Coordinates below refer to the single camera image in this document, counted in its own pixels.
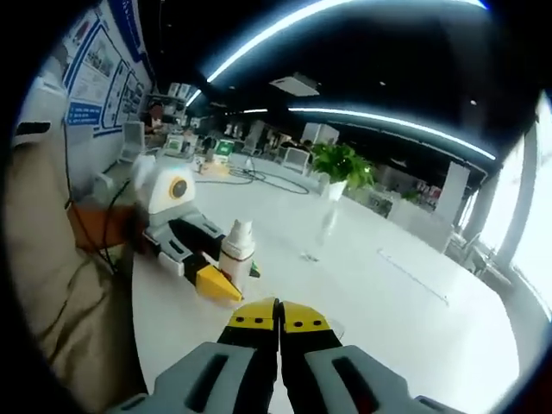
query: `white table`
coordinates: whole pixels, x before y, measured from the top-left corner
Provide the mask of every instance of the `white table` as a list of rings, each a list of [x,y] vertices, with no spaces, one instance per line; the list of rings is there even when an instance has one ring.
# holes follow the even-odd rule
[[[270,161],[256,160],[255,167],[312,189],[317,185]],[[259,182],[203,184],[197,204],[224,230],[237,217],[253,220],[262,277],[251,279],[246,301],[276,296],[312,306],[344,326],[344,345],[359,346],[405,377],[412,396],[423,394],[469,413],[487,412],[519,371],[498,295],[415,236],[347,198],[339,202],[326,255],[318,263],[302,259],[321,215],[317,198]],[[134,263],[133,311],[150,392],[160,373],[200,343],[215,342],[232,312],[140,256]],[[280,378],[271,412],[292,412]]]

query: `window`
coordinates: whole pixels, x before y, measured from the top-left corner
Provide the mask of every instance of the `window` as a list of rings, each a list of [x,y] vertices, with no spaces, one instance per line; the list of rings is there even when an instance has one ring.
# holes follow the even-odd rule
[[[533,286],[543,302],[552,308],[550,237],[552,236],[552,111],[543,96],[537,109],[538,158],[533,200],[525,230],[513,264]]]
[[[475,200],[477,200],[477,195],[479,193],[480,193],[479,190],[476,191],[474,194],[469,196],[469,199],[466,202],[466,207],[464,207],[464,211],[462,212],[460,221],[458,222],[458,225],[462,230],[466,228],[467,222],[469,222],[469,217],[472,216],[472,212],[474,211]]]
[[[512,149],[500,171],[489,216],[480,240],[491,251],[498,252],[508,231],[518,200],[521,170],[524,163],[524,138]]]

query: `bulletin board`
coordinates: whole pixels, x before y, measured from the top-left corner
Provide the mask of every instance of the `bulletin board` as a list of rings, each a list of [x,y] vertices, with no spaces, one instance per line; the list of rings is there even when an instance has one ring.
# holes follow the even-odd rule
[[[66,123],[93,125],[95,137],[121,131],[129,116],[138,114],[144,96],[134,62],[123,58],[110,30],[102,10],[96,8],[63,39],[69,63],[64,77],[70,99]]]

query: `black ceiling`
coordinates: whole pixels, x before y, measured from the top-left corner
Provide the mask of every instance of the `black ceiling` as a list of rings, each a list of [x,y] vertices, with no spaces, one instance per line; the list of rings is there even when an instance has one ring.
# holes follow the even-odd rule
[[[170,82],[199,87],[204,95],[191,106],[199,112],[268,108],[254,117],[295,136],[306,121],[332,123],[340,141],[370,160],[395,167],[391,159],[405,160],[407,167],[398,169],[432,184],[442,184],[451,158],[416,143],[425,141],[424,133],[344,116],[301,116],[286,108],[372,111],[434,126],[497,155],[493,162],[435,137],[430,141],[474,166],[473,188],[498,170],[531,124],[545,83],[533,13],[489,1],[484,10],[452,0],[357,0],[282,30],[206,83],[246,41],[314,2],[199,2],[192,9],[179,0],[141,1],[142,30],[160,88]],[[529,30],[520,23],[528,18]],[[268,84],[294,72],[318,82],[320,96],[296,98]]]

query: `desk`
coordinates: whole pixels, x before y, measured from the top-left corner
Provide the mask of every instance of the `desk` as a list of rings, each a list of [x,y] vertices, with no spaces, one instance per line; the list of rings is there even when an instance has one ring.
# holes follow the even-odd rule
[[[245,157],[232,160],[242,163]],[[271,161],[255,160],[255,167],[317,187]],[[344,345],[359,346],[405,377],[412,396],[487,412],[519,371],[499,296],[415,236],[346,198],[339,202],[326,255],[318,263],[303,260],[304,243],[318,225],[317,197],[260,182],[198,184],[197,205],[226,231],[237,217],[253,220],[262,277],[249,281],[246,301],[276,296],[312,306],[343,325]],[[201,342],[216,341],[231,311],[136,256],[134,328],[147,389]],[[271,412],[292,412],[280,377]]]

